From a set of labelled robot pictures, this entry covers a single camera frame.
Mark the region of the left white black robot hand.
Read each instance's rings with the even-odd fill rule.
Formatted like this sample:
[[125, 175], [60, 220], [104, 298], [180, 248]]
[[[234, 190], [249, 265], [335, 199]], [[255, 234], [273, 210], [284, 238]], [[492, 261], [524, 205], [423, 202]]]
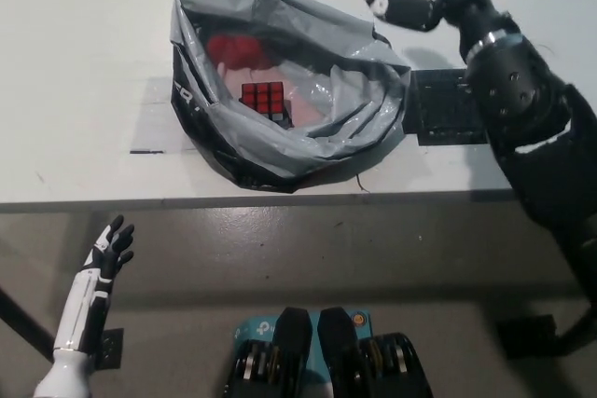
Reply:
[[100, 348], [117, 275], [132, 260], [134, 225], [117, 216], [101, 232], [73, 279], [53, 350], [92, 356]]

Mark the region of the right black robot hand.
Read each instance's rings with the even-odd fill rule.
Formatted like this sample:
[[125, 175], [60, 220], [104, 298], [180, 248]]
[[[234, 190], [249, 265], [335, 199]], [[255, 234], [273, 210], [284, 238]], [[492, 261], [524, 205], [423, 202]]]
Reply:
[[470, 50], [489, 34], [518, 34], [518, 24], [497, 11], [492, 0], [364, 0], [377, 19], [412, 31], [428, 33], [441, 21], [460, 32], [459, 51]]

